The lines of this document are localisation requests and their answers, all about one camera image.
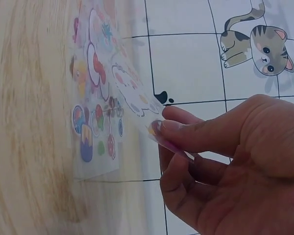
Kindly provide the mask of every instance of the wooden table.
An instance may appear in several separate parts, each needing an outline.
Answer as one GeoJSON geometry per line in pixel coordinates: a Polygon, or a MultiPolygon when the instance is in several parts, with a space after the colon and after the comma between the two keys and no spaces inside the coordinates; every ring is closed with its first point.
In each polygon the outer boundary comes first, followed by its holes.
{"type": "MultiPolygon", "coordinates": [[[[138,148],[124,152],[119,171],[73,181],[68,76],[77,10],[76,0],[0,0],[0,235],[146,234],[141,183],[119,183],[140,179],[138,148]]],[[[137,143],[126,128],[125,144],[137,143]]]]}

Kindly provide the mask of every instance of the cat eye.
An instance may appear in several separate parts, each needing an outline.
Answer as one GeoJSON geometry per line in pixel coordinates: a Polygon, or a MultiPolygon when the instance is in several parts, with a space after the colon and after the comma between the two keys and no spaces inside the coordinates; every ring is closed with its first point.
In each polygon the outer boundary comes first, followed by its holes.
{"type": "Polygon", "coordinates": [[[263,48],[263,52],[266,53],[266,54],[269,54],[270,53],[270,49],[268,47],[264,47],[263,48]]]}
{"type": "Polygon", "coordinates": [[[268,71],[269,71],[269,72],[273,72],[273,71],[274,71],[274,67],[273,67],[272,65],[269,65],[269,66],[268,66],[268,71]]]}

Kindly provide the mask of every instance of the cat paw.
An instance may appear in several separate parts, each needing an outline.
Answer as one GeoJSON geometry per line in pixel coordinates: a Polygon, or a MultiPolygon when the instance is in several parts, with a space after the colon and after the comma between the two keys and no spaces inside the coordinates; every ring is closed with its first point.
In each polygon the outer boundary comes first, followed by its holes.
{"type": "Polygon", "coordinates": [[[229,63],[226,62],[226,61],[225,61],[225,63],[223,65],[224,65],[225,68],[229,68],[230,67],[229,63]]]}
{"type": "Polygon", "coordinates": [[[224,44],[221,42],[221,49],[226,52],[227,48],[224,46],[224,44]]]}
{"type": "Polygon", "coordinates": [[[226,54],[225,53],[221,54],[221,60],[226,61],[226,54]]]}

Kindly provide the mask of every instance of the transparent sticker sheet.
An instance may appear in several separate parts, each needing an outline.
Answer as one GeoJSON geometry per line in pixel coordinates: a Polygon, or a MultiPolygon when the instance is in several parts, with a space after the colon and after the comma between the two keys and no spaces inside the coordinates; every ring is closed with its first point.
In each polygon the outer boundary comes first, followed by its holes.
{"type": "Polygon", "coordinates": [[[120,149],[126,138],[124,116],[143,135],[185,155],[161,137],[164,106],[145,92],[118,34],[113,8],[104,0],[85,0],[74,22],[71,119],[74,177],[78,180],[119,168],[120,149]]]}

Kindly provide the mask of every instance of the hand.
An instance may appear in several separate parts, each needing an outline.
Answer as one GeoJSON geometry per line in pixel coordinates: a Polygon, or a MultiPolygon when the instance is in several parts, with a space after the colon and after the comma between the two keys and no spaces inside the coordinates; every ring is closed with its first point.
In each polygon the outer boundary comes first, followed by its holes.
{"type": "Polygon", "coordinates": [[[170,211],[202,235],[294,235],[294,104],[256,95],[209,121],[176,107],[163,116],[162,134],[181,149],[232,158],[191,164],[159,147],[170,211]]]}

